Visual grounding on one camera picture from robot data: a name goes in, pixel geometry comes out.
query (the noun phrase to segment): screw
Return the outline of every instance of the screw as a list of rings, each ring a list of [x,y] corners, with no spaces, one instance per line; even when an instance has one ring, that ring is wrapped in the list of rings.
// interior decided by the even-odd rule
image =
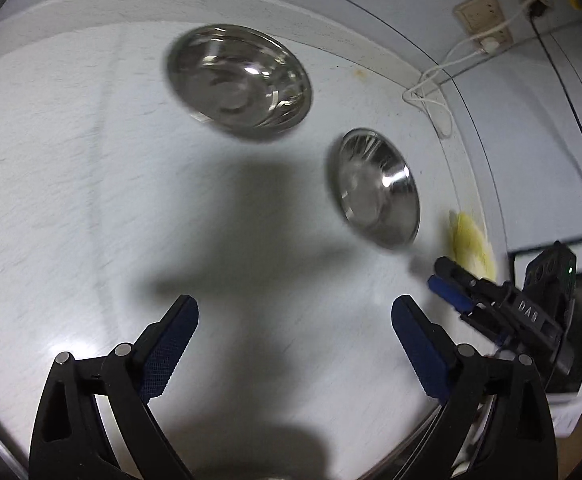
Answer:
[[[55,362],[58,363],[59,365],[63,365],[69,360],[69,357],[71,357],[71,354],[69,354],[69,352],[60,352],[58,355],[55,356]]]
[[[124,357],[125,355],[129,355],[131,353],[131,345],[129,343],[120,343],[116,346],[116,355],[120,357]]]
[[[462,345],[458,345],[458,352],[460,352],[460,355],[464,357],[471,357],[473,354],[476,353],[476,350],[474,350],[474,347],[472,347],[471,345],[462,343]]]

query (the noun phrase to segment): black cable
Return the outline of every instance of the black cable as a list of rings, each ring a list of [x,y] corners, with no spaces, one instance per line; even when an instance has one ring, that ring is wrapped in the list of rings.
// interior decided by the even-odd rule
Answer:
[[[574,301],[575,300],[572,298],[572,300],[570,301],[570,304],[567,305],[567,308],[571,309],[571,316],[569,318],[568,323],[563,327],[564,332],[562,332],[562,341],[558,345],[558,350],[556,351],[556,360],[554,361],[553,366],[551,366],[551,372],[549,372],[549,376],[546,378],[546,381],[544,384],[545,391],[549,387],[549,384],[551,383],[551,379],[553,378],[554,373],[556,371],[556,368],[558,367],[558,356],[560,355],[560,352],[562,351],[562,346],[564,346],[564,343],[566,342],[567,335],[569,333],[569,329],[571,328],[572,320],[574,319]]]
[[[551,58],[551,54],[549,54],[549,51],[546,49],[545,42],[542,40],[542,37],[540,36],[538,29],[536,28],[536,24],[534,21],[535,18],[536,17],[533,15],[533,13],[530,12],[529,22],[531,23],[531,28],[533,28],[533,32],[535,32],[536,37],[538,38],[538,41],[540,42],[540,45],[542,46],[542,50],[545,51],[546,58],[549,60],[549,63],[551,63],[551,66],[553,67],[554,72],[556,72],[556,76],[558,76],[558,81],[560,82],[560,86],[562,87],[562,91],[564,91],[564,96],[567,98],[567,101],[569,103],[569,107],[571,108],[572,113],[574,114],[575,121],[578,124],[578,129],[580,130],[580,134],[582,135],[582,123],[580,122],[580,118],[578,117],[578,114],[575,111],[574,103],[572,103],[571,98],[569,97],[569,92],[567,91],[567,87],[564,85],[564,81],[562,81],[562,77],[560,75],[560,72],[558,72],[558,67],[554,63],[554,60]]]

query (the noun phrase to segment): metal pin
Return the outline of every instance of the metal pin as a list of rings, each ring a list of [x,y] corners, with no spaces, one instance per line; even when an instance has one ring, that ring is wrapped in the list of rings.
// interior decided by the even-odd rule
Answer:
[[[69,354],[69,352],[60,352],[58,355],[55,356],[55,362],[58,363],[59,365],[63,365],[69,360],[69,357],[71,357],[71,354]]]
[[[520,354],[518,357],[518,361],[520,361],[525,366],[533,364],[533,359],[529,357],[527,354]]]
[[[458,345],[458,352],[464,357],[471,357],[476,353],[476,350],[471,345],[462,343],[462,345]]]
[[[116,355],[120,357],[124,357],[125,355],[129,355],[131,353],[131,345],[129,343],[120,343],[116,346]]]

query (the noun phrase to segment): yellow object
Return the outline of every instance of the yellow object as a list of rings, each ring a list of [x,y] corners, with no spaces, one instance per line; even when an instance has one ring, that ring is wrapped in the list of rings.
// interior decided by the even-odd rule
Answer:
[[[575,10],[582,10],[582,3],[580,0],[569,0],[569,3]]]
[[[451,214],[451,248],[453,259],[478,278],[494,282],[497,269],[494,251],[474,220],[462,211]]]

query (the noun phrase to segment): blue gripper pad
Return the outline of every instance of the blue gripper pad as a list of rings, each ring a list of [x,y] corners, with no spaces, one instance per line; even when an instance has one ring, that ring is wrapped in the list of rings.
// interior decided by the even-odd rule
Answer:
[[[393,302],[391,323],[424,392],[440,404],[447,402],[450,395],[449,366],[432,340],[437,325],[427,319],[410,296],[400,296]]]
[[[431,292],[449,303],[460,314],[469,314],[474,309],[475,305],[469,298],[435,274],[429,278],[427,284]]]
[[[144,358],[142,382],[138,390],[145,404],[149,399],[162,395],[196,330],[198,317],[196,300],[190,296],[180,296],[162,320],[149,325],[138,339],[140,343],[146,334],[146,344],[152,346]]]

